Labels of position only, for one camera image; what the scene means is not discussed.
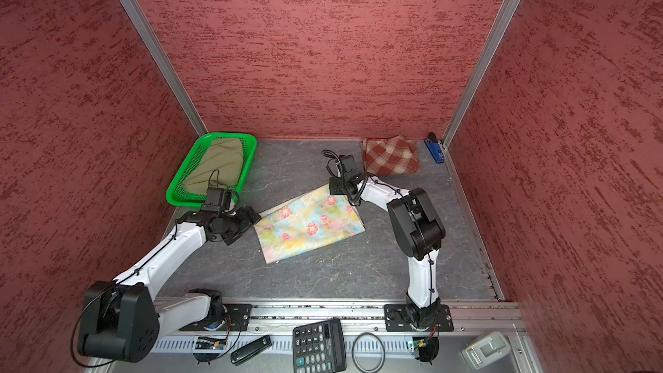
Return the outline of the floral pastel skirt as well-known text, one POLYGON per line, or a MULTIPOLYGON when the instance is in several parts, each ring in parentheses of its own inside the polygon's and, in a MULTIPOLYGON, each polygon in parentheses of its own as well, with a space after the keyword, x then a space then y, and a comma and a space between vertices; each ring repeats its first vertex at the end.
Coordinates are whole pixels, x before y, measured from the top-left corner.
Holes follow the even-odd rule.
POLYGON ((296 257, 365 232, 357 209, 327 185, 260 213, 255 224, 267 264, 296 257))

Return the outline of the red plaid skirt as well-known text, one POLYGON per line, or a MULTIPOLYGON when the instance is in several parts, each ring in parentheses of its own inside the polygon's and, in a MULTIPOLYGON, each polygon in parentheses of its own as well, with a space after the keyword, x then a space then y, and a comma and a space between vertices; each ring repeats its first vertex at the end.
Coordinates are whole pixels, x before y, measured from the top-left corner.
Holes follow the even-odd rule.
POLYGON ((404 136, 365 139, 361 144, 364 171, 376 176, 410 175, 421 171, 414 142, 404 136))

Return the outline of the green plastic basket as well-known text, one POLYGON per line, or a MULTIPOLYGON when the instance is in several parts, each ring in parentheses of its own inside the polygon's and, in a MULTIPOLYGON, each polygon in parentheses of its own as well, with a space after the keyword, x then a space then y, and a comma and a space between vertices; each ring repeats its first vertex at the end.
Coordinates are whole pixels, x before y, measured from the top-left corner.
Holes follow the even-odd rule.
POLYGON ((199 208, 203 204, 205 201, 205 194, 195 193, 193 190, 186 189, 185 180, 191 177, 195 169, 202 164, 204 156, 209 152, 214 143, 232 139, 240 142, 242 167, 238 176, 238 182, 235 185, 226 184, 226 186, 237 193, 242 193, 257 151, 256 138, 250 134, 242 133, 209 133, 199 137, 194 143, 179 170, 176 172, 174 179, 171 181, 166 194, 167 201, 171 205, 175 205, 176 207, 199 208))

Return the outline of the olive green skirt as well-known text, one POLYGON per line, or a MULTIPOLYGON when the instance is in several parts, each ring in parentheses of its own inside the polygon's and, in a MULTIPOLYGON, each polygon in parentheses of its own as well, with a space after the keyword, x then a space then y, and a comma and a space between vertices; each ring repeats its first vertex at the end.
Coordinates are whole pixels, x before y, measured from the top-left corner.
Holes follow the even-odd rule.
POLYGON ((183 189, 206 195, 207 188, 229 188, 238 184, 243 170, 243 145, 238 138, 219 138, 202 156, 199 165, 184 179, 183 189))

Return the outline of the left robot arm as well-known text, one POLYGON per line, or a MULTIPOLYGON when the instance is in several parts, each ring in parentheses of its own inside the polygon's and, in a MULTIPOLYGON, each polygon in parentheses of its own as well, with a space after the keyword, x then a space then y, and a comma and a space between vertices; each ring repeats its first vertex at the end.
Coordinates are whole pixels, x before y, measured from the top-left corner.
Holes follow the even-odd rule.
POLYGON ((180 298, 159 299, 166 281, 205 243, 231 245, 260 221, 252 207, 235 211, 203 207, 180 217, 153 250, 111 281, 96 281, 70 338, 71 359, 96 357, 101 366, 137 363, 157 341, 195 324, 207 330, 243 333, 248 317, 228 309, 219 291, 196 288, 180 298))

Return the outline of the left circuit board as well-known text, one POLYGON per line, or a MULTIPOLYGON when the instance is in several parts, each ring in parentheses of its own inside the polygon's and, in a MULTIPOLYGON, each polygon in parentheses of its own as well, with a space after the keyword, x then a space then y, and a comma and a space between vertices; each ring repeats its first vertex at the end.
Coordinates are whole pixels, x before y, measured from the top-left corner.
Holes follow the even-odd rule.
POLYGON ((224 355, 227 338, 198 337, 193 345, 193 356, 198 363, 209 364, 224 355))

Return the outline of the black remote stick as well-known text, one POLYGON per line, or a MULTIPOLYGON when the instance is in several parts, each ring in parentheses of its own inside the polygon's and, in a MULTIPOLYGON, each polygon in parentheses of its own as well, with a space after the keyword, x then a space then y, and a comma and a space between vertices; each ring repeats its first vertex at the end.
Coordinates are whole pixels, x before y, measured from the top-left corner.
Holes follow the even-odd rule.
POLYGON ((271 336, 264 335, 234 351, 231 354, 231 363, 236 366, 244 364, 258 354, 268 350, 271 346, 271 336))

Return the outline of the black calculator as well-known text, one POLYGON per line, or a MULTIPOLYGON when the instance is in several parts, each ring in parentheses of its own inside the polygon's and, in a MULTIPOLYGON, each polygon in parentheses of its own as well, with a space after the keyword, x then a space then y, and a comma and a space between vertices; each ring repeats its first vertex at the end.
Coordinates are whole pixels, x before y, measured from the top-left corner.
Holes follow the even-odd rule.
POLYGON ((327 319, 292 332, 295 373, 331 373, 347 369, 345 337, 340 319, 327 319))

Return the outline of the grey white box device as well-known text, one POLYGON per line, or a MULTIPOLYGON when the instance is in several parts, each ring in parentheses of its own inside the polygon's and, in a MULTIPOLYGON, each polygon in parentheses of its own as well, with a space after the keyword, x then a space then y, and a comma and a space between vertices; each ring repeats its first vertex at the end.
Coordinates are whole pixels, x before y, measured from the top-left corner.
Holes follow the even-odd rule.
POLYGON ((511 352, 512 346, 506 336, 495 331, 476 338, 460 354, 473 371, 478 371, 507 357, 511 352))

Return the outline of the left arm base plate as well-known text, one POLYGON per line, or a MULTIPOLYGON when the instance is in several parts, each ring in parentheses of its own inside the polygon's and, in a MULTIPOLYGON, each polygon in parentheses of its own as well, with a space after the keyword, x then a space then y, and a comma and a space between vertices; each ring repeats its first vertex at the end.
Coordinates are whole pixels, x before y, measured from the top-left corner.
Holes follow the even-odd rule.
POLYGON ((205 318, 180 328, 181 332, 244 332, 248 328, 252 305, 221 304, 212 306, 205 318))

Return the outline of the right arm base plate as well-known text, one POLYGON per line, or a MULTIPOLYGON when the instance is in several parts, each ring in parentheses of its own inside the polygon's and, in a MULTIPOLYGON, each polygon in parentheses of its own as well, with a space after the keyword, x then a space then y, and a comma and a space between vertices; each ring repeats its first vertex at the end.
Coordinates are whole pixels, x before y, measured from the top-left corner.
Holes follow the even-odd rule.
POLYGON ((384 308, 385 326, 388 332, 430 333, 454 331, 450 307, 439 303, 417 309, 414 305, 388 304, 384 308))

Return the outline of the aluminium front rail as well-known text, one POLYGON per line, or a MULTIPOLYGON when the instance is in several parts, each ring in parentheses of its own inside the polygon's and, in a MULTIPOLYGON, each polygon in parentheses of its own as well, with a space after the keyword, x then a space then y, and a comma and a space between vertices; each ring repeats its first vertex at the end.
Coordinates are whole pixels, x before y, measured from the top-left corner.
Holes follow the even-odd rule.
MULTIPOLYGON (((406 333, 388 332, 385 326, 384 306, 389 303, 371 302, 370 300, 229 300, 224 304, 250 304, 252 310, 248 328, 244 334, 289 333, 297 326, 340 319, 345 334, 357 332, 406 333)), ((225 334, 203 332, 181 332, 180 328, 195 321, 202 314, 206 304, 203 296, 190 295, 185 299, 169 297, 155 302, 159 321, 167 325, 161 328, 161 335, 176 334, 225 334)), ((454 331, 451 333, 437 332, 440 335, 478 336, 484 333, 499 331, 506 335, 528 333, 528 328, 517 304, 509 302, 451 302, 450 307, 454 331)))

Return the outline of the right aluminium corner post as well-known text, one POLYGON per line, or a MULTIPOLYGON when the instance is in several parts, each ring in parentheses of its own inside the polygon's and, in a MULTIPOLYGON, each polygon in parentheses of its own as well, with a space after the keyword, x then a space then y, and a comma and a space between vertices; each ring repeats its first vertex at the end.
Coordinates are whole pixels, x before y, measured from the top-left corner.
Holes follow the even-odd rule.
POLYGON ((478 56, 477 63, 471 72, 466 87, 459 100, 459 104, 446 128, 443 137, 443 150, 450 150, 452 140, 456 135, 466 112, 470 108, 471 102, 490 66, 490 62, 497 52, 502 42, 502 38, 504 37, 520 3, 521 0, 502 0, 500 9, 497 12, 497 16, 490 28, 490 32, 482 47, 481 53, 478 56))

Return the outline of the aluminium corner post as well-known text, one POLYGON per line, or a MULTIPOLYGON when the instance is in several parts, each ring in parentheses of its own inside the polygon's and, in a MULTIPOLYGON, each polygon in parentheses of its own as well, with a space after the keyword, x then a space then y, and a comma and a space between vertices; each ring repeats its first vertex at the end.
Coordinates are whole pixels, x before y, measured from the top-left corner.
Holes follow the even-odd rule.
POLYGON ((193 129, 198 136, 203 136, 208 133, 205 123, 200 117, 198 110, 195 108, 193 100, 191 100, 185 86, 179 78, 172 62, 167 57, 167 54, 160 44, 155 32, 150 26, 148 18, 145 16, 140 4, 137 0, 119 0, 125 13, 131 20, 134 28, 143 40, 148 52, 150 53, 153 61, 159 68, 162 77, 169 85, 170 90, 174 93, 181 109, 183 110, 186 118, 190 122, 193 129))
POLYGON ((502 38, 504 37, 520 3, 521 0, 502 0, 500 9, 497 12, 497 16, 490 28, 490 32, 482 47, 481 53, 478 56, 477 63, 471 72, 466 87, 459 100, 459 104, 446 128, 443 137, 443 150, 450 150, 452 140, 456 135, 466 112, 470 108, 471 102, 490 66, 490 62, 497 52, 502 42, 502 38))

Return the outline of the left aluminium corner post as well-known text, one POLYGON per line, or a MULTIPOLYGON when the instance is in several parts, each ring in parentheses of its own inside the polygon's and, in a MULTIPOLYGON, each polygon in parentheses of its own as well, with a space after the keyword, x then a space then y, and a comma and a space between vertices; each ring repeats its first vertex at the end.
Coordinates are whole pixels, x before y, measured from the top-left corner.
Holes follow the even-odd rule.
POLYGON ((181 109, 183 110, 186 118, 190 122, 193 129, 198 136, 203 136, 208 133, 205 123, 200 117, 198 110, 195 108, 193 100, 191 100, 185 86, 179 78, 172 62, 167 57, 167 54, 160 44, 155 32, 150 26, 148 18, 145 16, 140 4, 137 0, 119 0, 125 13, 131 20, 134 28, 143 40, 148 52, 150 53, 153 61, 159 68, 162 77, 169 85, 170 90, 174 93, 181 109))

